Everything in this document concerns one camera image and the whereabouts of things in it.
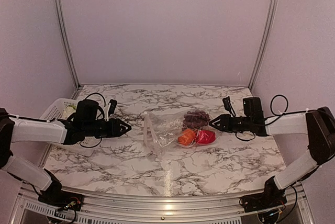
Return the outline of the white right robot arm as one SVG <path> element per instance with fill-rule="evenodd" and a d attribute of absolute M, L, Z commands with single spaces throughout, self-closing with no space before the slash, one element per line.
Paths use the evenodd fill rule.
<path fill-rule="evenodd" d="M 286 188 L 334 158 L 334 116 L 328 107 L 320 107 L 294 112 L 285 110 L 265 117 L 260 98 L 244 98 L 242 102 L 244 115 L 236 116 L 229 99 L 224 98 L 228 113 L 214 118 L 209 125 L 221 132 L 250 132 L 255 137 L 307 137 L 306 152 L 265 182 L 259 202 L 271 207 Z"/>

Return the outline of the clear zip top bag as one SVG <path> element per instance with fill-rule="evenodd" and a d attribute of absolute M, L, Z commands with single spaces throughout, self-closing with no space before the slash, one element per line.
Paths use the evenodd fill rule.
<path fill-rule="evenodd" d="M 176 114 L 165 115 L 156 115 L 154 113 L 145 112 L 143 125 L 143 140 L 146 147 L 148 147 L 157 156 L 162 156 L 166 151 L 170 149 L 204 146 L 197 145 L 195 142 L 196 138 L 194 139 L 192 144 L 188 146 L 179 144 L 177 140 L 184 131 L 184 114 L 186 114 L 188 111 L 195 110 L 198 109 L 191 109 Z M 197 133 L 199 130 L 210 130 L 209 123 L 203 128 L 192 130 L 196 133 L 197 137 Z"/>

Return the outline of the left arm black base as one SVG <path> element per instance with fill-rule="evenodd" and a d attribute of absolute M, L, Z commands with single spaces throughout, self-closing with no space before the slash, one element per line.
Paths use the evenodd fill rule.
<path fill-rule="evenodd" d="M 83 195 L 67 192 L 62 189 L 60 181 L 48 170 L 44 169 L 51 178 L 51 185 L 45 190 L 40 190 L 38 201 L 56 206 L 58 211 L 72 209 L 80 211 L 82 207 Z"/>

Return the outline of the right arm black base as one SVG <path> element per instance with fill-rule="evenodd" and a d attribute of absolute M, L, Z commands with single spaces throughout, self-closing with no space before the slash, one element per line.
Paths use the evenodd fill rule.
<path fill-rule="evenodd" d="M 274 178 L 275 176 L 272 176 L 265 182 L 263 192 L 240 198 L 239 204 L 245 212 L 265 210 L 287 203 L 285 189 L 278 189 Z"/>

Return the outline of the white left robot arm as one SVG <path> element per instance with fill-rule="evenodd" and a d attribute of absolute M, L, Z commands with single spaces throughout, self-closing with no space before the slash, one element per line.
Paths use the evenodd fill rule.
<path fill-rule="evenodd" d="M 86 137 L 116 138 L 131 130 L 131 125 L 113 118 L 117 102 L 111 100 L 104 107 L 97 101 L 84 99 L 77 102 L 76 110 L 67 119 L 34 119 L 10 115 L 1 108 L 1 170 L 30 183 L 45 193 L 56 206 L 66 201 L 61 183 L 52 173 L 31 162 L 14 156 L 10 149 L 16 142 L 46 142 L 75 145 Z"/>

